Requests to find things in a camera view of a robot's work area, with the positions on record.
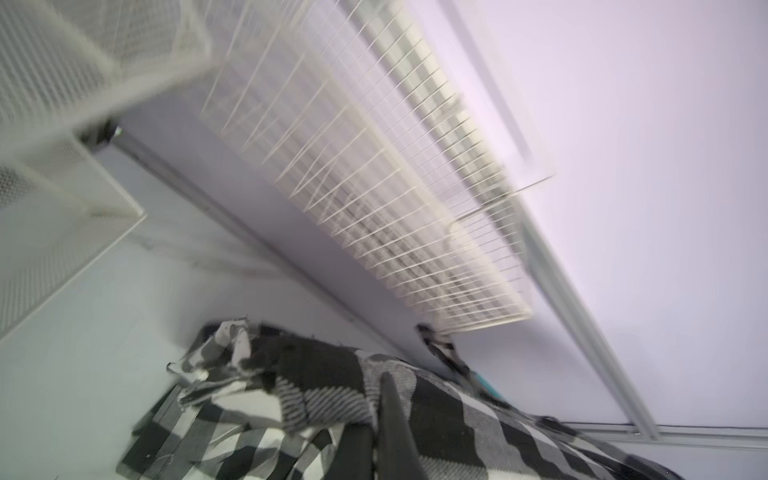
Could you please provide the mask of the black white checkered shirt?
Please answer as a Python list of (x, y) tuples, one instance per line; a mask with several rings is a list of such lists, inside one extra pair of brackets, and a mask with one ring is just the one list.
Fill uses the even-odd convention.
[(670, 479), (653, 461), (486, 397), (448, 336), (418, 334), (442, 377), (399, 358), (245, 319), (204, 327), (133, 431), (126, 479), (324, 479), (346, 425), (374, 433), (395, 380), (428, 479)]

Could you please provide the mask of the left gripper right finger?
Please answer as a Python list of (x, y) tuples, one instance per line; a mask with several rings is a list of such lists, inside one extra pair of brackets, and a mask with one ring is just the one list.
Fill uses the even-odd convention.
[(427, 480), (395, 380), (390, 373), (381, 376), (378, 428), (377, 478)]

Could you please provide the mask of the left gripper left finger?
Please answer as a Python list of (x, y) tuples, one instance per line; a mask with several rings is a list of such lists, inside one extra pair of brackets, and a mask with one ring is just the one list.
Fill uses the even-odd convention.
[(346, 425), (325, 480), (373, 480), (374, 433), (362, 424)]

